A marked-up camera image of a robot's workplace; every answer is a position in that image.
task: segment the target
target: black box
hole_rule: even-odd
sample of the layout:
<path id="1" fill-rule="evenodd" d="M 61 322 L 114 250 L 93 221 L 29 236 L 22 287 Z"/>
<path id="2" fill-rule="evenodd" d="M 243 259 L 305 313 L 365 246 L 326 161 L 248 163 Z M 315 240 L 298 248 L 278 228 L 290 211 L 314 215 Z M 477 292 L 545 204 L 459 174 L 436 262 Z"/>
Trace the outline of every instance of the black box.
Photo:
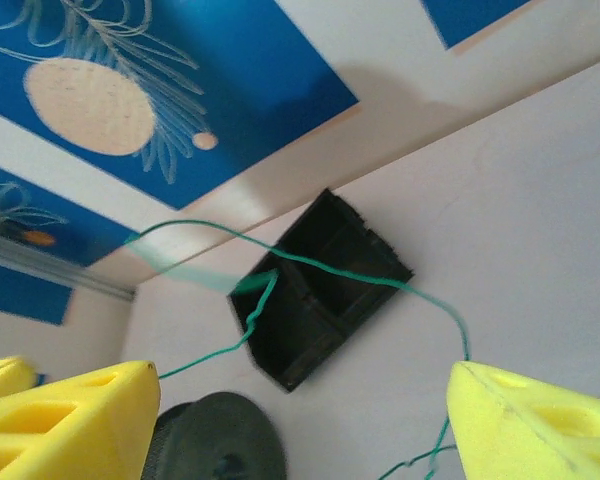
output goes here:
<path id="1" fill-rule="evenodd" d="M 413 273 L 391 247 L 364 226 L 358 213 L 323 191 L 276 247 L 363 275 L 407 282 Z M 249 275 L 277 270 L 278 282 L 255 322 L 249 349 L 256 364 L 291 392 L 396 292 L 392 287 L 338 277 L 271 252 Z M 229 300 L 246 330 L 262 291 L 232 292 Z"/>

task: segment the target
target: metal strip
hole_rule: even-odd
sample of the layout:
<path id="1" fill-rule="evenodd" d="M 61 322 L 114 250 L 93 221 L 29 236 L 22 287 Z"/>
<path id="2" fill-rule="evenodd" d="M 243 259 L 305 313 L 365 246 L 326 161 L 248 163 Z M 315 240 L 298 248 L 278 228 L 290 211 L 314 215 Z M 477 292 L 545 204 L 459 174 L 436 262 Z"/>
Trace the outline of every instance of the metal strip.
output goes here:
<path id="1" fill-rule="evenodd" d="M 0 266 L 69 288 L 85 287 L 128 302 L 133 301 L 135 295 L 132 285 L 113 282 L 80 265 L 1 237 Z"/>

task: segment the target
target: orange dot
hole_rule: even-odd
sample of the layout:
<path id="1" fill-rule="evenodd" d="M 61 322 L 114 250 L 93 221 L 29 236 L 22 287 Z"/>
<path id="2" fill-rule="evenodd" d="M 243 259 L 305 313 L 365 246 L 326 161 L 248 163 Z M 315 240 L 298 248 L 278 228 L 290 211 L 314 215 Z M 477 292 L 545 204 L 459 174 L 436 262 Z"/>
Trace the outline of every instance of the orange dot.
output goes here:
<path id="1" fill-rule="evenodd" d="M 38 230 L 30 230 L 28 232 L 24 232 L 22 237 L 29 243 L 33 243 L 34 245 L 39 245 L 41 247 L 50 247 L 55 245 L 56 239 L 45 232 L 40 232 Z"/>

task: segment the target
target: green wire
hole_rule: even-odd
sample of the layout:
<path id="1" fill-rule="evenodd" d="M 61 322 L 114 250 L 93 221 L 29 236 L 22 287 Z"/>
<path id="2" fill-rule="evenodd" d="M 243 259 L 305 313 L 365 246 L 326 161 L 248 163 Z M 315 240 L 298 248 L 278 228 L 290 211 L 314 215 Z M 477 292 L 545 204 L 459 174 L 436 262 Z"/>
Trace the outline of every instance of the green wire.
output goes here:
<path id="1" fill-rule="evenodd" d="M 224 225 L 220 225 L 218 223 L 210 222 L 207 220 L 187 219 L 187 220 L 169 220 L 166 222 L 161 222 L 152 227 L 147 228 L 146 230 L 139 233 L 138 235 L 130 237 L 125 243 L 130 243 L 130 242 L 136 241 L 155 230 L 158 230 L 160 228 L 167 227 L 170 225 L 200 225 L 200 226 L 214 228 L 216 230 L 220 230 L 225 233 L 229 233 L 229 234 L 233 235 L 234 237 L 240 238 L 242 240 L 245 240 L 247 242 L 250 242 L 250 243 L 258 245 L 262 248 L 265 248 L 265 249 L 269 250 L 272 254 L 274 254 L 280 258 L 284 258 L 286 260 L 303 263 L 305 265 L 309 265 L 309 266 L 318 268 L 324 272 L 327 272 L 327 273 L 330 273 L 332 275 L 336 275 L 339 277 L 349 278 L 351 280 L 356 280 L 356 281 L 368 283 L 371 285 L 384 285 L 387 287 L 393 287 L 393 288 L 396 288 L 399 290 L 404 290 L 406 292 L 413 293 L 414 295 L 417 295 L 418 297 L 426 300 L 427 302 L 431 303 L 432 305 L 440 308 L 441 310 L 446 312 L 453 319 L 456 326 L 458 327 L 458 330 L 460 331 L 460 337 L 462 338 L 462 351 L 463 351 L 464 359 L 465 360 L 471 359 L 468 328 L 466 326 L 466 322 L 464 321 L 464 318 L 462 318 L 462 315 L 460 315 L 460 313 L 452 305 L 448 304 L 447 302 L 444 302 L 443 300 L 440 300 L 439 298 L 436 298 L 433 295 L 429 295 L 426 292 L 418 290 L 417 288 L 414 288 L 407 283 L 400 282 L 398 280 L 393 280 L 390 278 L 372 277 L 369 275 L 363 275 L 363 274 L 359 274 L 359 273 L 350 272 L 348 270 L 341 270 L 339 268 L 331 267 L 331 266 L 329 266 L 325 263 L 322 263 L 318 260 L 303 257 L 301 255 L 294 255 L 292 253 L 287 253 L 287 252 L 285 252 L 279 248 L 276 248 L 273 245 L 269 245 L 261 240 L 250 237 L 248 235 L 245 235 L 244 233 L 240 233 L 240 232 L 233 230 L 229 227 L 226 227 Z M 267 300 L 269 299 L 269 296 L 271 295 L 271 292 L 273 291 L 273 288 L 278 279 L 277 272 L 269 272 L 269 273 L 271 274 L 271 279 L 269 280 L 269 283 L 267 284 L 267 287 L 265 288 L 264 293 L 258 300 L 258 304 L 257 304 L 255 310 L 253 312 L 251 312 L 249 314 L 249 316 L 247 317 L 247 331 L 245 332 L 244 336 L 240 339 L 240 341 L 238 341 L 238 343 L 236 343 L 232 347 L 224 348 L 222 350 L 218 350 L 216 352 L 205 355 L 204 357 L 194 360 L 193 362 L 188 363 L 187 365 L 184 365 L 182 367 L 176 368 L 175 370 L 171 370 L 170 372 L 160 375 L 159 378 L 160 379 L 168 378 L 172 375 L 175 375 L 176 373 L 180 373 L 188 368 L 191 368 L 195 365 L 205 362 L 211 358 L 217 357 L 218 355 L 233 352 L 233 351 L 237 350 L 238 348 L 240 348 L 253 333 L 253 330 L 255 328 L 255 320 L 262 313 L 262 310 L 264 309 L 264 306 L 265 306 Z M 442 441 L 444 440 L 444 436 L 446 435 L 448 428 L 449 428 L 449 417 L 447 416 L 445 418 L 442 429 L 440 430 L 440 433 L 438 435 L 438 439 L 436 440 L 436 444 L 431 451 L 424 453 L 422 455 L 418 455 L 417 457 L 413 458 L 409 462 L 398 463 L 393 468 L 391 468 L 388 472 L 386 472 L 382 477 L 380 477 L 380 480 L 386 479 L 389 475 L 392 475 L 396 470 L 398 470 L 402 467 L 411 467 L 417 461 L 422 460 L 427 457 L 429 458 L 429 473 L 427 473 L 425 480 L 431 480 L 431 478 L 435 475 L 436 470 L 437 470 L 436 457 L 437 457 L 438 453 L 445 451 L 445 450 L 451 450 L 451 449 L 456 448 L 455 445 L 447 445 L 447 446 L 441 447 Z"/>

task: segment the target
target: white wall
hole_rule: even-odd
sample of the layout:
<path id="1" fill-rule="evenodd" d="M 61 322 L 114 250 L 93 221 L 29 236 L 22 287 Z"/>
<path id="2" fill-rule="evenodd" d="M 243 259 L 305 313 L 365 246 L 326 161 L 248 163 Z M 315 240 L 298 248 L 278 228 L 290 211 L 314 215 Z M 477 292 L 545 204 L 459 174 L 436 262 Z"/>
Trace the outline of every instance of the white wall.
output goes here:
<path id="1" fill-rule="evenodd" d="M 600 64 L 338 193 L 462 312 L 476 361 L 600 396 Z M 300 212 L 252 234 L 273 242 Z M 239 275 L 262 254 L 231 240 L 186 265 Z M 224 296 L 163 275 L 140 286 L 123 358 L 165 372 L 238 337 Z M 279 427 L 292 480 L 373 479 L 432 447 L 461 358 L 446 314 L 396 295 L 292 394 L 241 349 L 163 380 L 162 408 L 242 392 Z M 463 478 L 457 454 L 439 464 L 436 480 Z"/>
<path id="2" fill-rule="evenodd" d="M 600 59 L 600 0 L 532 2 L 452 51 L 418 0 L 279 3 L 361 104 L 182 213 L 1 119 L 0 167 L 132 229 L 177 216 L 244 229 Z M 32 154 L 35 161 L 22 161 Z M 223 238 L 180 228 L 150 240 L 176 261 Z M 151 275 L 124 251 L 94 268 L 134 283 Z"/>
<path id="3" fill-rule="evenodd" d="M 62 326 L 0 312 L 0 358 L 23 355 L 48 380 L 117 363 L 131 303 L 74 290 Z"/>

